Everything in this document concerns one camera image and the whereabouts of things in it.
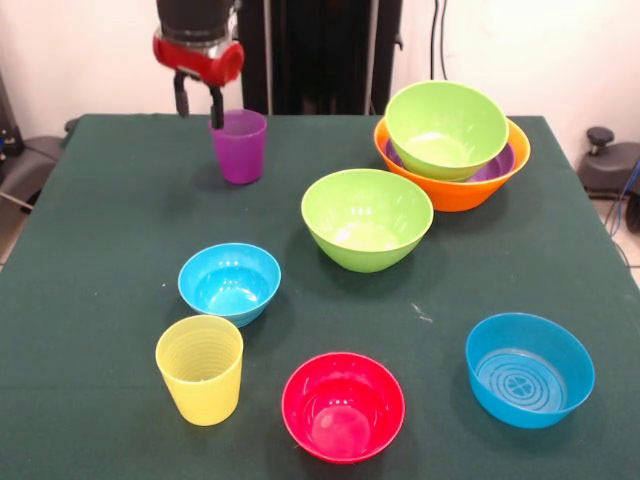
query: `purple cup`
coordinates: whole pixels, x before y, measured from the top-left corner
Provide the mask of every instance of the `purple cup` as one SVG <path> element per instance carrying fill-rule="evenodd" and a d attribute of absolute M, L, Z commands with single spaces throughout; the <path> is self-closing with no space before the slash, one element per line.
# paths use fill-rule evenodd
<path fill-rule="evenodd" d="M 209 130 L 222 176 L 229 183 L 245 185 L 262 176 L 267 120 L 251 110 L 224 112 L 224 128 Z"/>
<path fill-rule="evenodd" d="M 384 153 L 389 157 L 393 163 L 406 170 L 406 167 L 402 163 L 402 160 L 393 148 L 391 140 L 387 141 Z M 506 175 L 516 164 L 516 156 L 513 152 L 513 148 L 508 143 L 504 146 L 502 151 L 496 155 L 489 163 L 478 170 L 471 178 L 465 180 L 465 182 L 485 182 L 493 178 Z"/>

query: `blue bowl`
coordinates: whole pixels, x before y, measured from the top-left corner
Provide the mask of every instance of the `blue bowl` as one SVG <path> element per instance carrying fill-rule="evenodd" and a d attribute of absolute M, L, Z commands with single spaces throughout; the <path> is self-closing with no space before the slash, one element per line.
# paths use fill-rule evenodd
<path fill-rule="evenodd" d="M 178 290 L 196 312 L 244 327 L 269 304 L 280 278 L 280 266 L 269 252 L 246 243 L 223 243 L 187 260 Z"/>
<path fill-rule="evenodd" d="M 491 415 L 521 428 L 553 425 L 591 394 L 595 369 L 571 332 L 542 317 L 503 313 L 467 338 L 471 389 Z"/>

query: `purple bowl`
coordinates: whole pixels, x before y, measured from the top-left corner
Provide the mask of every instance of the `purple bowl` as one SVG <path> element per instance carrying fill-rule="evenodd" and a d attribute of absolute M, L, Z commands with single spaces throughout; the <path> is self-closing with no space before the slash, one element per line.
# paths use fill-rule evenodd
<path fill-rule="evenodd" d="M 384 153 L 393 163 L 406 170 L 402 160 L 393 148 L 391 140 L 387 141 Z M 492 178 L 501 177 L 502 175 L 509 173 L 515 164 L 516 156 L 513 153 L 511 145 L 507 143 L 502 151 L 493 158 L 493 160 L 478 170 L 471 178 L 465 180 L 465 182 L 484 182 L 486 180 L 491 180 Z"/>

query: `green bowl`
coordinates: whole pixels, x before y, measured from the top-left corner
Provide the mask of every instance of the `green bowl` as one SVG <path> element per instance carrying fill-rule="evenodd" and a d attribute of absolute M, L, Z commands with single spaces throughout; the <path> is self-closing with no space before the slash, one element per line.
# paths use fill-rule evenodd
<path fill-rule="evenodd" d="M 435 180 L 473 176 L 507 143 L 502 110 L 482 93 L 453 82 L 422 82 L 393 96 L 389 136 L 408 170 Z"/>
<path fill-rule="evenodd" d="M 382 170 L 332 173 L 302 198 L 302 218 L 318 246 L 354 272 L 384 270 L 407 256 L 433 221 L 427 194 Z"/>

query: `orange bowl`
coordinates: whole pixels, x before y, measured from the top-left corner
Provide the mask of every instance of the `orange bowl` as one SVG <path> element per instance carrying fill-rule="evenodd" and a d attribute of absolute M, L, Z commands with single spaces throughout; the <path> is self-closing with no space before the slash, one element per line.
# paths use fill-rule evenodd
<path fill-rule="evenodd" d="M 439 212 L 463 212 L 471 210 L 484 203 L 511 177 L 524 168 L 531 155 L 531 144 L 527 135 L 512 120 L 509 123 L 509 145 L 516 157 L 514 168 L 500 177 L 483 182 L 446 182 L 416 175 L 399 165 L 396 165 L 385 155 L 385 146 L 389 141 L 387 122 L 382 118 L 373 132 L 373 140 L 382 156 L 387 168 L 398 175 L 408 178 L 422 188 L 433 202 L 433 207 Z"/>

